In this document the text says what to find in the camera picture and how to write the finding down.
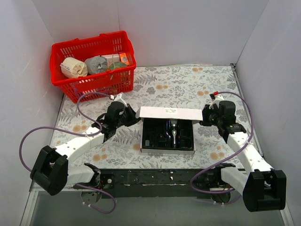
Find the white hair clipper box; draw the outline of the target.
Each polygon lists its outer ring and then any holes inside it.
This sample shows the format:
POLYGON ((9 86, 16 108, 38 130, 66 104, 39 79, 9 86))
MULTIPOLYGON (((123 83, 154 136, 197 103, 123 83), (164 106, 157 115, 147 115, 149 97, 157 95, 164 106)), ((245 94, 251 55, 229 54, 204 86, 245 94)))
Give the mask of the white hair clipper box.
POLYGON ((193 155, 195 136, 193 125, 203 120, 200 109, 142 106, 136 116, 141 118, 141 153, 193 155), (177 146, 173 148, 170 120, 178 121, 177 146))

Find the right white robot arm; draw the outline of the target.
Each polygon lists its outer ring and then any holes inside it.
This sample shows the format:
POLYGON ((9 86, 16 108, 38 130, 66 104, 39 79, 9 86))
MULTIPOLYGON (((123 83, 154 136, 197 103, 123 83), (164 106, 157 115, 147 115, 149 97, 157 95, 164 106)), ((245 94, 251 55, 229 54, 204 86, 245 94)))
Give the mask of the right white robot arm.
POLYGON ((217 95, 205 105, 201 125, 216 126, 219 135, 236 153, 245 172, 234 167, 222 168, 213 174, 213 183, 218 187, 230 184, 243 198, 250 212, 282 210, 285 208, 286 175, 275 170, 259 154, 248 140, 245 128, 236 122, 236 106, 217 95))

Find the black silver hair clipper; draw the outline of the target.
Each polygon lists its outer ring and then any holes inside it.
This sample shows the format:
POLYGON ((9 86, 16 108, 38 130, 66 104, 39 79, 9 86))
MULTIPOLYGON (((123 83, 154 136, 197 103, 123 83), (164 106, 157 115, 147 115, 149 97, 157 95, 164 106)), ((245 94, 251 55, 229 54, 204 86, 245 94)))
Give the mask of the black silver hair clipper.
POLYGON ((170 120, 170 128, 173 136, 173 148, 175 149, 177 146, 177 129, 178 129, 178 121, 170 120))

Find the red plastic shopping basket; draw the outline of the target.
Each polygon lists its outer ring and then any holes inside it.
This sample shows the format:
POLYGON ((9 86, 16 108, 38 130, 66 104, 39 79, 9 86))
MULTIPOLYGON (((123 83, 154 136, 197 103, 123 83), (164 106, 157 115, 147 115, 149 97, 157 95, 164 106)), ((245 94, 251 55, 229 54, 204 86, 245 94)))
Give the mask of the red plastic shopping basket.
POLYGON ((129 92, 134 87, 134 70, 136 60, 134 49, 125 31, 102 33, 87 39, 73 39, 52 45, 49 62, 51 82, 57 86, 69 99, 76 103, 87 94, 83 101, 99 98, 96 92, 116 95, 129 92), (108 70, 104 73, 69 79, 61 72, 60 64, 67 57, 80 61, 88 58, 125 53, 129 65, 124 68, 108 70))

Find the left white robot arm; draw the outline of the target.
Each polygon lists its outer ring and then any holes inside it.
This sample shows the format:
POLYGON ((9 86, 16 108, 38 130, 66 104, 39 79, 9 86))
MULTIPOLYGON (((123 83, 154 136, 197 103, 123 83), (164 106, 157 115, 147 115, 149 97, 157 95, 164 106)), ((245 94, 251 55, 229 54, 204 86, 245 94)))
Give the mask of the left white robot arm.
POLYGON ((106 142, 118 128, 129 127, 139 121, 129 104, 112 102, 107 112, 80 136, 56 147, 43 147, 30 178, 50 195, 58 194, 68 185, 96 188, 100 184, 100 170, 90 163, 77 167, 72 167, 71 163, 91 148, 106 142))

